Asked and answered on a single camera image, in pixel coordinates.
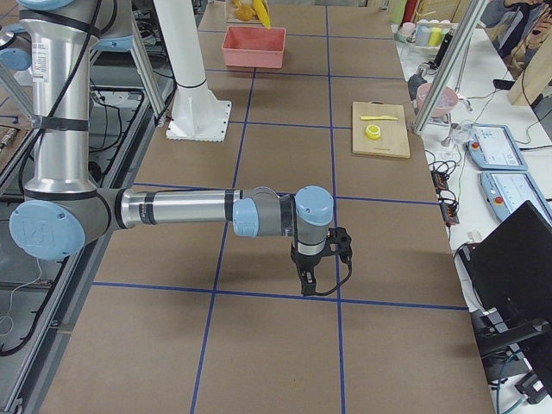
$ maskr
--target yellow bottle cap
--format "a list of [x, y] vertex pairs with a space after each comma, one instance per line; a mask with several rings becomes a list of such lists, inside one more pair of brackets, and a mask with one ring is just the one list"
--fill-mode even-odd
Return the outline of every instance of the yellow bottle cap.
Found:
[[378, 140], [381, 138], [381, 129], [377, 125], [370, 124], [366, 127], [365, 134], [371, 140]]

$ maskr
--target yellow knife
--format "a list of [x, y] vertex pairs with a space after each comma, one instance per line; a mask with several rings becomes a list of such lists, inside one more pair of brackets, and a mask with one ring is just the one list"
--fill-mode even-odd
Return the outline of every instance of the yellow knife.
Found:
[[380, 115], [380, 116], [361, 116], [361, 121], [398, 121], [396, 116]]

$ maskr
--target blue tape line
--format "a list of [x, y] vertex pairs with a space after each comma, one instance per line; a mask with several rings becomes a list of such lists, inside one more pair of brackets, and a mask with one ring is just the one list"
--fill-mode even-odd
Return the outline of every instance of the blue tape line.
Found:
[[363, 41], [395, 41], [392, 37], [378, 36], [330, 36], [330, 39], [361, 39]]
[[218, 286], [218, 278], [221, 272], [221, 266], [223, 263], [224, 245], [226, 244], [226, 235], [228, 234], [228, 223], [224, 224], [223, 239], [221, 240], [221, 249], [218, 255], [218, 262], [216, 264], [215, 280], [213, 281], [213, 292], [210, 295], [209, 312], [207, 313], [207, 322], [205, 323], [204, 339], [201, 344], [201, 353], [199, 355], [198, 372], [196, 373], [196, 382], [193, 387], [193, 396], [191, 398], [190, 414], [194, 414], [196, 411], [196, 404], [198, 402], [199, 384], [201, 382], [201, 374], [204, 368], [205, 351], [207, 350], [207, 341], [209, 340], [210, 321], [213, 316], [213, 310], [215, 309], [216, 299], [216, 287]]
[[254, 122], [248, 121], [249, 125], [270, 125], [275, 127], [293, 127], [293, 128], [319, 128], [319, 129], [330, 129], [330, 126], [324, 125], [309, 125], [307, 123], [283, 123], [283, 122]]
[[3, 15], [2, 19], [4, 19], [4, 17], [6, 17], [6, 16], [11, 16], [11, 12], [14, 11], [15, 9], [17, 9], [17, 4], [14, 7], [12, 7], [10, 10], [8, 10], [8, 13]]
[[224, 188], [196, 187], [196, 186], [190, 186], [190, 185], [175, 185], [175, 184], [134, 183], [134, 185], [141, 186], [141, 187], [174, 188], [176, 190], [198, 190], [198, 191], [226, 190]]
[[310, 300], [315, 302], [337, 302], [336, 298], [323, 298], [319, 296], [299, 296], [285, 295], [281, 293], [259, 293], [259, 292], [239, 292], [239, 291], [216, 291], [220, 295], [244, 296], [248, 298], [270, 298], [270, 299], [291, 299], [291, 300]]
[[[199, 33], [226, 33], [226, 30], [208, 30], [208, 29], [198, 29]], [[326, 34], [294, 34], [286, 33], [286, 36], [292, 37], [317, 37], [321, 39], [362, 39], [366, 41], [394, 41], [392, 37], [377, 37], [377, 36], [330, 36]]]
[[168, 286], [168, 285], [141, 285], [134, 283], [121, 283], [121, 282], [93, 282], [94, 286], [104, 287], [120, 287], [123, 289], [145, 289], [151, 291], [169, 291], [169, 292], [189, 292], [189, 293], [203, 293], [203, 294], [217, 294], [228, 296], [243, 296], [248, 298], [269, 298], [269, 299], [288, 299], [288, 300], [307, 300], [317, 302], [330, 302], [342, 304], [362, 304], [369, 306], [389, 306], [392, 308], [412, 308], [412, 309], [428, 309], [428, 310], [442, 310], [442, 311], [468, 311], [466, 306], [453, 306], [447, 304], [413, 304], [409, 302], [388, 302], [381, 300], [367, 300], [367, 299], [346, 299], [346, 298], [332, 298], [332, 297], [312, 297], [312, 296], [299, 296], [299, 295], [286, 295], [280, 293], [262, 293], [262, 292], [242, 292], [242, 291], [227, 291], [219, 289], [201, 289], [196, 287], [185, 286]]
[[452, 306], [447, 304], [410, 304], [406, 302], [386, 302], [379, 300], [342, 299], [343, 304], [364, 304], [372, 306], [390, 306], [394, 308], [413, 308], [440, 311], [468, 311], [466, 306]]
[[253, 70], [244, 71], [242, 69], [205, 69], [206, 72], [229, 72], [229, 73], [247, 73], [249, 75], [253, 74]]
[[[328, 58], [328, 99], [329, 99], [329, 143], [331, 153], [331, 181], [332, 191], [334, 196], [334, 224], [339, 226], [337, 217], [337, 187], [336, 187], [336, 154], [334, 145], [334, 111], [332, 106], [332, 94], [331, 94], [331, 56], [329, 52], [329, 13], [328, 6], [324, 8], [326, 16], [326, 57]], [[335, 257], [336, 262], [336, 283], [339, 284], [341, 280], [340, 266], [338, 257]], [[339, 349], [339, 384], [340, 384], [340, 396], [341, 396], [341, 408], [342, 414], [347, 413], [347, 394], [345, 390], [345, 357], [343, 350], [343, 320], [342, 320], [342, 292], [341, 288], [337, 289], [337, 343]]]
[[397, 200], [392, 198], [364, 198], [364, 197], [350, 197], [350, 196], [336, 196], [336, 197], [340, 200], [373, 201], [376, 203], [439, 205], [437, 201]]
[[[209, 190], [225, 190], [224, 188], [213, 188], [213, 187], [196, 187], [190, 185], [174, 185], [174, 184], [155, 184], [155, 183], [134, 183], [135, 186], [142, 187], [159, 187], [159, 188], [173, 188], [173, 189], [183, 189], [183, 190], [198, 190], [198, 191], [209, 191]], [[279, 192], [280, 195], [291, 194], [288, 192]], [[352, 200], [352, 201], [368, 201], [373, 203], [395, 203], [395, 204], [419, 204], [419, 205], [439, 205], [438, 202], [433, 201], [416, 201], [416, 200], [400, 200], [392, 198], [364, 198], [364, 197], [350, 197], [350, 196], [338, 196], [334, 194], [335, 199], [339, 200]]]
[[[229, 72], [229, 73], [250, 73], [253, 74], [254, 71], [243, 71], [243, 70], [234, 70], [234, 69], [205, 69], [206, 72]], [[315, 77], [326, 77], [328, 75], [316, 74], [316, 73], [291, 73], [291, 72], [257, 72], [257, 74], [263, 75], [282, 75], [282, 76], [315, 76]], [[372, 79], [372, 80], [402, 80], [405, 81], [405, 78], [395, 78], [395, 77], [386, 77], [386, 76], [361, 76], [361, 75], [331, 75], [332, 78], [346, 78], [346, 79]]]
[[255, 74], [257, 70], [253, 71], [253, 77], [251, 78], [251, 87], [249, 88], [248, 106], [245, 109], [245, 118], [243, 120], [243, 129], [241, 130], [240, 148], [238, 149], [238, 158], [235, 163], [234, 179], [232, 180], [232, 187], [235, 187], [235, 183], [238, 180], [238, 172], [240, 171], [240, 162], [242, 161], [243, 143], [245, 142], [245, 134], [248, 129], [249, 111], [251, 110], [251, 101], [253, 100], [253, 88], [255, 85]]
[[282, 76], [313, 76], [316, 78], [327, 78], [328, 75], [325, 73], [294, 73], [294, 72], [257, 72], [261, 75], [282, 75]]
[[[251, 108], [251, 99], [253, 96], [253, 88], [254, 88], [254, 82], [255, 82], [255, 71], [253, 72], [253, 77], [251, 79], [251, 87], [249, 89], [249, 98], [248, 98], [248, 107], [246, 108], [245, 112], [245, 122], [243, 124], [243, 130], [241, 132], [241, 141], [240, 141], [240, 149], [238, 150], [238, 157], [235, 163], [235, 170], [234, 170], [234, 178], [232, 180], [232, 186], [235, 186], [235, 182], [238, 178], [238, 171], [240, 167], [240, 161], [242, 159], [242, 150], [243, 150], [243, 142], [245, 140], [245, 133], [246, 129], [248, 127], [248, 116], [249, 116], [249, 110]], [[201, 382], [201, 373], [203, 371], [204, 366], [204, 358], [205, 358], [205, 350], [207, 349], [207, 341], [209, 339], [209, 330], [210, 330], [210, 321], [213, 315], [213, 310], [215, 308], [215, 299], [216, 299], [216, 289], [218, 287], [218, 279], [220, 276], [221, 266], [223, 263], [223, 255], [224, 255], [224, 246], [226, 244], [226, 236], [228, 234], [228, 223], [224, 224], [224, 232], [223, 232], [223, 240], [221, 241], [221, 249], [218, 255], [218, 262], [216, 264], [216, 274], [215, 274], [215, 281], [213, 282], [213, 293], [211, 294], [210, 298], [210, 304], [209, 304], [209, 313], [207, 314], [207, 322], [205, 324], [205, 332], [204, 332], [204, 340], [201, 347], [201, 354], [199, 356], [199, 364], [198, 364], [198, 373], [196, 374], [196, 383], [193, 390], [193, 397], [191, 399], [191, 407], [190, 407], [190, 414], [194, 414], [196, 411], [196, 404], [198, 401], [198, 391], [199, 391], [199, 384]]]
[[173, 292], [189, 292], [189, 293], [212, 293], [213, 292], [211, 289], [199, 289], [196, 287], [137, 285], [135, 283], [120, 283], [120, 282], [93, 282], [92, 284], [94, 286], [127, 287], [132, 289], [146, 289], [151, 291], [173, 291]]
[[331, 75], [332, 78], [346, 78], [346, 79], [372, 79], [372, 80], [402, 80], [405, 81], [405, 78], [395, 78], [395, 77], [386, 77], [386, 76], [361, 76], [361, 75]]

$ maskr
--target white pole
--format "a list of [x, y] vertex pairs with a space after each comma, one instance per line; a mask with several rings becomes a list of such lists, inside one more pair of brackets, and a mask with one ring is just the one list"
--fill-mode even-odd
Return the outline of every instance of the white pole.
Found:
[[178, 90], [166, 132], [175, 140], [224, 141], [231, 102], [209, 90], [191, 0], [154, 0]]

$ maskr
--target brown floor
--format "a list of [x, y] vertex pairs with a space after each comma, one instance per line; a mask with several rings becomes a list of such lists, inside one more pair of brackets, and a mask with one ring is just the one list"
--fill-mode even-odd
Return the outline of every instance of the brown floor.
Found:
[[[288, 33], [278, 71], [229, 70], [210, 5], [200, 41], [233, 102], [226, 140], [157, 131], [136, 188], [321, 185], [353, 237], [352, 279], [302, 298], [289, 240], [222, 223], [117, 233], [41, 413], [493, 413], [422, 142], [409, 160], [351, 153], [354, 100], [413, 117], [386, 15], [271, 7]], [[323, 261], [320, 289], [345, 271]]]

